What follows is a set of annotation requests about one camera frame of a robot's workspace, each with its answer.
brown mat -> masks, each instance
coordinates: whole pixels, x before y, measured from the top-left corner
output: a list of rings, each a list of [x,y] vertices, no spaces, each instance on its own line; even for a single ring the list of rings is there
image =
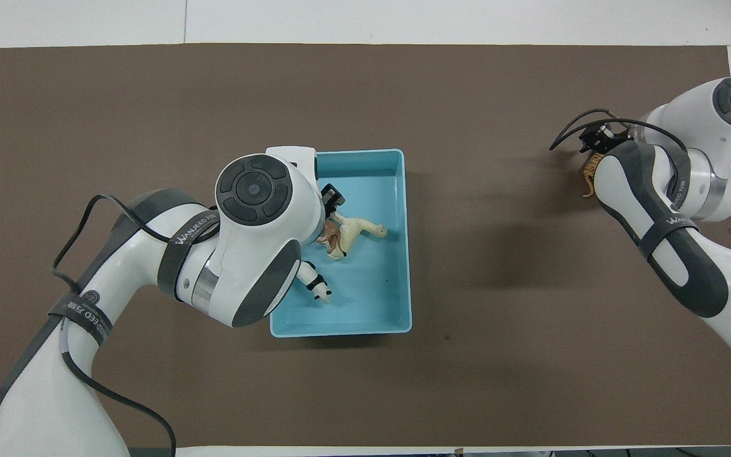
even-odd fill
[[[406,154],[414,329],[272,338],[143,289],[94,376],[181,446],[731,444],[731,350],[546,148],[728,75],[723,47],[186,44],[0,50],[0,382],[64,290],[89,197],[209,202],[269,145]],[[101,209],[65,269],[105,240]],[[703,228],[731,247],[731,219]],[[130,446],[157,423],[105,407]]]

white toy animal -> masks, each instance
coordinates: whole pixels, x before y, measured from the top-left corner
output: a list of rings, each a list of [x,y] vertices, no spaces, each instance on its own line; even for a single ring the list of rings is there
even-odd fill
[[[357,240],[363,230],[375,237],[384,238],[388,236],[388,229],[385,228],[385,225],[376,225],[376,223],[362,217],[343,217],[337,211],[331,213],[330,217],[340,224],[339,250],[343,252],[343,257],[351,251],[354,240]]]
[[[298,267],[297,273],[298,280],[304,283],[304,286],[308,290],[314,293],[315,300],[320,300],[323,303],[329,303],[329,285],[326,280],[317,272],[314,264],[311,262],[301,261],[301,266]]]

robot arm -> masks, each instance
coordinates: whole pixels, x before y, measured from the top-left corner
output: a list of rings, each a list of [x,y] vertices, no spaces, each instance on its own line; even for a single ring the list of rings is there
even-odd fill
[[[231,162],[216,182],[217,211],[179,190],[139,197],[134,215],[170,241],[120,217],[82,277],[70,280],[81,292],[53,310],[114,323],[137,289],[159,286],[231,327],[264,318],[292,283],[301,244],[323,226],[314,160],[313,148],[279,147]],[[91,376],[102,338],[69,319],[51,315],[0,388],[0,455],[128,455],[98,397],[63,359],[69,353]]]
[[[626,142],[598,165],[595,190],[673,296],[731,347],[731,249],[672,209],[664,194],[671,175],[662,148]]]
[[[686,154],[679,159],[682,150],[665,136],[633,128],[636,141],[613,147],[597,166],[598,200],[673,296],[731,347],[731,249],[693,223],[731,215],[731,78],[684,93],[647,121],[676,133]],[[674,204],[679,189],[684,197]]]

black cable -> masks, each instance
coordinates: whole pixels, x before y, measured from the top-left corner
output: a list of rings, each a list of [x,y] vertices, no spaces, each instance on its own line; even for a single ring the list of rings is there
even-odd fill
[[[560,138],[560,136],[563,133],[565,133],[565,131],[568,130],[569,127],[574,125],[575,122],[580,121],[580,119],[588,116],[589,114],[594,114],[594,113],[606,113],[607,115],[609,115],[612,118],[615,118],[615,119],[619,118],[619,116],[615,115],[611,110],[609,110],[607,108],[594,108],[591,110],[587,110],[587,112],[582,112],[582,113],[578,114],[577,117],[575,117],[574,119],[571,119],[571,122],[566,124],[566,127],[563,127],[563,130],[560,130],[560,133],[557,134],[557,138]],[[622,127],[630,128],[629,125],[623,124],[622,122],[619,122],[619,124],[622,125]]]
[[[66,364],[67,368],[69,368],[69,371],[72,371],[72,374],[75,375],[76,378],[81,380],[85,385],[89,385],[89,387],[94,388],[94,390],[100,392],[101,394],[104,394],[107,397],[110,397],[110,399],[121,402],[126,406],[133,407],[136,410],[142,411],[143,413],[153,417],[154,420],[157,420],[157,422],[159,422],[160,425],[165,428],[165,431],[168,432],[168,439],[171,440],[171,457],[175,457],[176,437],[174,435],[174,429],[171,428],[171,425],[170,423],[168,423],[167,420],[165,420],[162,416],[160,416],[160,414],[157,414],[156,411],[147,407],[146,405],[135,402],[133,399],[127,399],[127,397],[124,397],[121,394],[110,390],[108,387],[105,387],[105,385],[102,385],[91,377],[87,376],[87,374],[84,373],[84,371],[82,371],[81,368],[79,368],[78,365],[75,364],[75,361],[72,360],[72,356],[69,354],[69,351],[61,353],[61,356],[63,357],[64,364]]]
[[[574,135],[574,133],[577,133],[580,130],[583,130],[583,128],[595,127],[597,125],[607,124],[609,122],[620,122],[620,121],[627,122],[628,124],[641,125],[642,127],[647,127],[647,128],[650,128],[651,130],[656,130],[656,132],[659,132],[662,135],[666,136],[667,138],[670,138],[671,140],[673,140],[673,142],[675,142],[676,144],[679,145],[679,147],[682,148],[682,151],[687,153],[687,147],[684,145],[682,140],[678,139],[678,136],[673,135],[672,133],[668,132],[664,128],[658,127],[657,125],[648,124],[647,122],[643,122],[643,121],[636,121],[636,119],[626,119],[624,117],[600,119],[599,121],[588,122],[587,124],[580,125],[580,127],[572,128],[568,133],[558,136],[555,139],[555,141],[551,143],[549,150],[554,150],[554,148],[556,148],[557,145],[560,145],[560,143],[564,142],[566,140],[566,138]]]
[[[677,447],[676,448],[676,451],[679,451],[679,452],[681,452],[681,454],[684,454],[684,455],[690,455],[690,457],[701,457],[701,455],[693,454],[692,452],[687,452],[687,451],[685,451],[684,449],[682,449],[680,447]]]
[[[86,205],[86,209],[84,210],[84,214],[81,217],[81,222],[78,223],[78,227],[76,228],[75,232],[72,234],[72,237],[67,240],[67,243],[64,245],[63,249],[58,253],[58,256],[55,258],[55,261],[53,261],[52,267],[50,267],[50,272],[53,273],[56,277],[61,278],[64,282],[67,283],[69,286],[70,292],[76,293],[77,295],[81,294],[81,286],[77,283],[77,281],[74,281],[73,278],[70,278],[68,275],[64,274],[63,272],[58,271],[58,264],[61,263],[64,256],[69,252],[69,249],[72,248],[72,245],[75,244],[75,241],[78,240],[79,235],[81,232],[84,231],[84,227],[86,226],[86,223],[89,221],[89,216],[92,214],[92,210],[95,206],[95,204],[99,200],[109,200],[110,202],[114,203],[120,208],[120,211],[128,218],[128,220],[131,220],[131,222],[134,223],[134,225],[137,226],[140,230],[143,232],[146,232],[146,234],[150,235],[156,240],[159,240],[160,242],[168,243],[170,242],[171,238],[166,237],[164,235],[160,235],[157,232],[154,232],[151,228],[148,227],[148,225],[143,222],[140,217],[135,214],[134,211],[131,211],[130,208],[127,208],[124,203],[122,203],[120,200],[118,200],[116,197],[110,194],[98,194],[92,197],[91,200],[89,200],[89,203]],[[216,206],[212,206],[210,208],[211,210],[215,210]],[[194,240],[194,244],[204,242],[205,240],[211,238],[216,234],[217,230],[209,230],[208,232],[205,232],[205,234],[202,234],[200,237],[198,237],[196,240]],[[81,368],[78,367],[78,365],[75,364],[75,361],[73,361],[72,356],[69,354],[69,346],[65,344],[63,350],[61,352],[61,356],[63,357],[64,364],[67,365],[67,368],[69,371],[78,378],[79,381],[83,382],[85,385],[89,385],[89,387],[94,388],[94,390],[100,392],[101,394],[104,394],[107,397],[110,397],[110,399],[113,399],[114,401],[121,402],[122,404],[132,407],[136,410],[141,411],[142,413],[148,414],[151,416],[154,420],[157,420],[157,422],[162,425],[163,428],[165,428],[166,433],[168,433],[168,437],[171,440],[171,457],[175,457],[176,455],[176,437],[174,435],[174,429],[171,428],[170,423],[165,420],[160,414],[157,414],[156,411],[153,409],[146,407],[146,405],[143,405],[141,403],[135,402],[134,400],[128,399],[127,397],[122,396],[121,394],[118,394],[117,392],[114,392],[113,390],[110,390],[109,388],[105,387],[105,385],[102,385],[92,379],[89,375],[84,373],[84,371],[81,370]]]
[[[148,225],[145,224],[145,222],[140,219],[140,217],[137,216],[137,214],[134,214],[134,211],[131,211],[131,208],[128,208],[126,205],[122,204],[122,202],[118,200],[117,197],[114,197],[110,194],[95,195],[94,197],[92,197],[91,200],[89,200],[89,203],[86,205],[84,214],[81,217],[81,222],[78,223],[78,228],[76,228],[75,232],[72,234],[72,237],[67,240],[67,243],[64,245],[63,249],[61,249],[61,252],[58,252],[58,256],[55,257],[55,261],[53,261],[52,266],[49,268],[49,271],[52,272],[53,275],[61,278],[61,280],[67,283],[70,292],[77,293],[78,295],[81,294],[81,285],[78,284],[77,281],[73,280],[73,278],[70,278],[63,272],[58,271],[58,264],[61,263],[64,256],[67,255],[67,252],[69,252],[69,249],[72,248],[72,245],[75,244],[75,241],[77,241],[78,237],[81,236],[81,232],[84,231],[84,227],[89,221],[89,215],[92,214],[95,203],[97,203],[99,200],[109,200],[110,202],[117,205],[120,208],[120,211],[122,211],[122,213],[128,218],[128,220],[131,220],[131,222],[133,222],[134,225],[137,226],[137,228],[139,228],[143,232],[146,232],[146,234],[150,235],[154,239],[164,243],[168,243],[171,240],[170,237],[166,237],[164,235],[158,234],[157,232],[154,232],[151,228],[148,227]],[[216,206],[211,206],[210,209],[215,210]],[[194,244],[204,242],[215,234],[215,229],[209,230],[208,232],[205,232],[205,234],[202,234],[200,237],[194,240]]]

blue plastic bin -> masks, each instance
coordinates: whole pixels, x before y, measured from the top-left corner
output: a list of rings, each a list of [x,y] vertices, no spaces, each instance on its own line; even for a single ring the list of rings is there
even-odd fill
[[[327,183],[346,199],[340,214],[382,223],[388,237],[363,232],[342,260],[329,258],[319,243],[305,246],[303,258],[326,278],[331,302],[315,300],[296,279],[270,315],[270,332],[278,338],[408,332],[411,290],[402,151],[319,152],[317,184]]]

